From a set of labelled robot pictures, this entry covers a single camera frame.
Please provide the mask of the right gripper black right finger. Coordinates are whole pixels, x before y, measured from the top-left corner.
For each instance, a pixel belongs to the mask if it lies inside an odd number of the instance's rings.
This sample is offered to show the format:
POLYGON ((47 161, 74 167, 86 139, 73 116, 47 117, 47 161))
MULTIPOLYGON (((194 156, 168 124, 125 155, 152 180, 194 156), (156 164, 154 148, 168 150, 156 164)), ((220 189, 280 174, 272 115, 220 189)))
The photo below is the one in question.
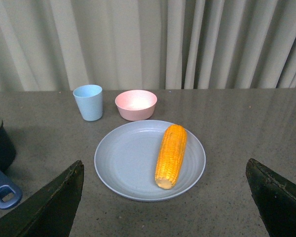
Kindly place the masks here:
POLYGON ((296 184, 251 158, 246 177, 271 237, 296 237, 296 184))

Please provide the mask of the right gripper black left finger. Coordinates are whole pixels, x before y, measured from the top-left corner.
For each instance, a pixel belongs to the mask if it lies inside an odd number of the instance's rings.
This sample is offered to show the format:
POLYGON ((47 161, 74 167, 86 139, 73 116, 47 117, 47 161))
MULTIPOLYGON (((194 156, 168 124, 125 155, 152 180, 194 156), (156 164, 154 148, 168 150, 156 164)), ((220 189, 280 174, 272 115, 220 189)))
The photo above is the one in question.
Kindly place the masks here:
POLYGON ((84 182, 77 160, 35 194, 0 218, 0 237, 67 237, 84 182))

